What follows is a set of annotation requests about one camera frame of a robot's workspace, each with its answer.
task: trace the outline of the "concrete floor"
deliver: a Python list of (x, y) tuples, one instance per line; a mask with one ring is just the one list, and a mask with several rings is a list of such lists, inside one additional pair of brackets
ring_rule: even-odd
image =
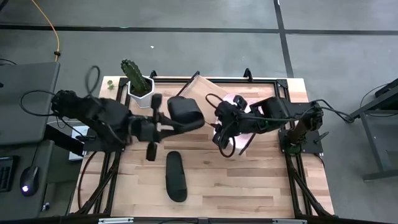
[[(56, 25), (277, 29), (273, 0), (41, 0)], [(280, 0), (286, 29), (398, 30), (394, 0)], [(13, 0), (1, 23), (45, 24), (30, 1)], [(121, 75), (123, 58), (145, 74), (287, 77), (279, 34), (171, 32), (59, 32), (62, 56), (57, 89), (84, 95), (91, 65)], [(287, 35), (295, 77), (305, 79), (310, 100), (323, 98), (352, 112), (375, 86), (397, 78), (398, 36)], [(50, 31), (0, 30), (0, 57), (17, 63), (53, 60)], [(398, 179), (364, 183), (377, 171), (360, 121), (345, 124), (325, 112), (321, 132), (325, 169), (335, 208), (344, 218), (398, 222)]]

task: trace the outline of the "keyboard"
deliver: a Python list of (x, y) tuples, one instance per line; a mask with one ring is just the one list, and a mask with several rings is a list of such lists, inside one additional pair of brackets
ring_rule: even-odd
[(17, 159), (17, 156), (0, 157), (0, 192), (11, 190)]

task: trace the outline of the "cactus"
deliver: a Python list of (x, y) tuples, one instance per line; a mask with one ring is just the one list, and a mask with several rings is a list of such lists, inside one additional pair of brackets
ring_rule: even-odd
[(146, 79), (142, 76), (141, 71), (134, 62), (124, 59), (122, 60), (121, 68), (131, 81), (131, 85), (133, 86), (132, 92), (136, 96), (144, 96), (150, 92), (151, 86), (146, 82)]

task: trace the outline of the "white plant pot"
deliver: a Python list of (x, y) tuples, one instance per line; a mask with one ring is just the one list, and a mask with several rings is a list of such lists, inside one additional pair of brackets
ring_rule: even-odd
[(128, 93), (129, 93), (130, 97), (137, 102), (137, 104), (140, 108), (150, 108), (150, 103), (152, 101), (152, 95), (155, 93), (155, 82), (151, 78), (147, 78), (147, 77), (144, 77), (144, 78), (146, 80), (149, 80), (151, 83), (150, 85), (152, 87), (152, 90), (148, 94), (146, 94), (144, 96), (133, 95), (130, 91), (131, 90), (131, 82), (129, 82)]

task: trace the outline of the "wooden table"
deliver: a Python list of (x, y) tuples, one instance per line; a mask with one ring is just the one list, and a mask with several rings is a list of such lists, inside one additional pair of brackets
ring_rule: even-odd
[[(109, 90), (112, 80), (118, 85), (120, 77), (104, 77), (100, 97), (116, 98), (117, 89)], [(288, 78), (292, 102), (307, 102), (307, 92), (301, 78)], [(174, 96), (183, 83), (156, 83), (156, 92), (164, 96), (161, 111), (168, 115), (166, 100)], [(247, 100), (263, 100), (274, 96), (267, 84), (217, 84), (212, 88), (207, 80), (198, 77), (183, 95), (197, 96), (213, 92), (221, 97), (225, 93), (239, 93)], [(214, 109), (203, 98), (195, 98), (205, 119), (213, 122)], [(151, 109), (139, 109), (132, 100), (130, 110), (135, 114), (152, 114)], [(164, 139), (158, 145), (156, 161), (145, 159), (146, 142), (126, 148), (122, 154), (112, 217), (211, 217), (211, 218), (292, 218), (294, 217), (290, 187), (284, 155), (280, 152), (277, 131), (256, 135), (242, 155), (226, 159), (211, 141), (213, 130), (209, 125), (201, 129)], [(188, 198), (177, 203), (169, 199), (165, 189), (165, 157), (178, 151), (188, 187)], [(103, 153), (97, 153), (83, 178), (81, 188), (84, 203), (98, 185)], [(333, 213), (325, 171), (319, 158), (302, 155), (307, 184), (324, 208)], [(107, 190), (103, 195), (105, 205)], [(71, 212), (77, 210), (75, 194)], [(301, 191), (298, 190), (300, 208), (304, 211)]]

